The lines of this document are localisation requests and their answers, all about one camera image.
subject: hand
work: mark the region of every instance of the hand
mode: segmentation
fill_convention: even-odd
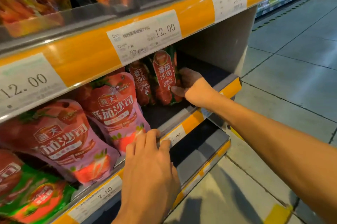
[[[170,160],[170,140],[157,148],[152,129],[126,147],[122,205],[113,224],[160,224],[180,191],[178,172]]]
[[[218,94],[218,92],[209,85],[200,73],[189,68],[182,68],[179,72],[185,89],[172,86],[171,91],[180,97],[185,97],[186,100],[197,107],[209,109],[213,95]]]

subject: pink ketchup pouch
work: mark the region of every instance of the pink ketchup pouch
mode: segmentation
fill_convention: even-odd
[[[83,185],[108,177],[120,156],[99,139],[79,103],[62,99],[27,111],[0,127],[1,144],[32,154]]]
[[[138,133],[150,130],[129,73],[111,73],[80,87],[77,101],[121,155]]]

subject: tiled floor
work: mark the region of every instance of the tiled floor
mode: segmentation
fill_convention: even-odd
[[[337,148],[337,0],[310,0],[252,32],[242,81],[236,102]],[[165,223],[323,223],[244,141],[227,132],[227,156]]]

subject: tomato ketchup packet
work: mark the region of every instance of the tomato ketchup packet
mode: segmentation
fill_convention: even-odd
[[[181,76],[177,68],[177,52],[174,46],[168,46],[145,58],[154,80],[156,98],[163,105],[172,105],[182,101],[182,97],[171,92],[172,86],[181,87]]]
[[[34,155],[84,185],[110,175],[119,153],[94,133],[79,103],[62,99],[0,127],[0,143]]]
[[[137,60],[129,64],[127,69],[134,78],[139,105],[146,106],[147,104],[155,104],[150,88],[149,69],[147,66],[141,60]]]
[[[44,224],[75,191],[65,181],[36,171],[9,150],[0,149],[0,215],[26,224]]]
[[[135,82],[127,72],[108,74],[83,85],[77,101],[121,155],[138,133],[150,130],[137,103]]]

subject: forearm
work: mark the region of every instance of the forearm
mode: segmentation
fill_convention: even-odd
[[[337,211],[336,149],[220,94],[209,104],[305,203],[332,222]]]

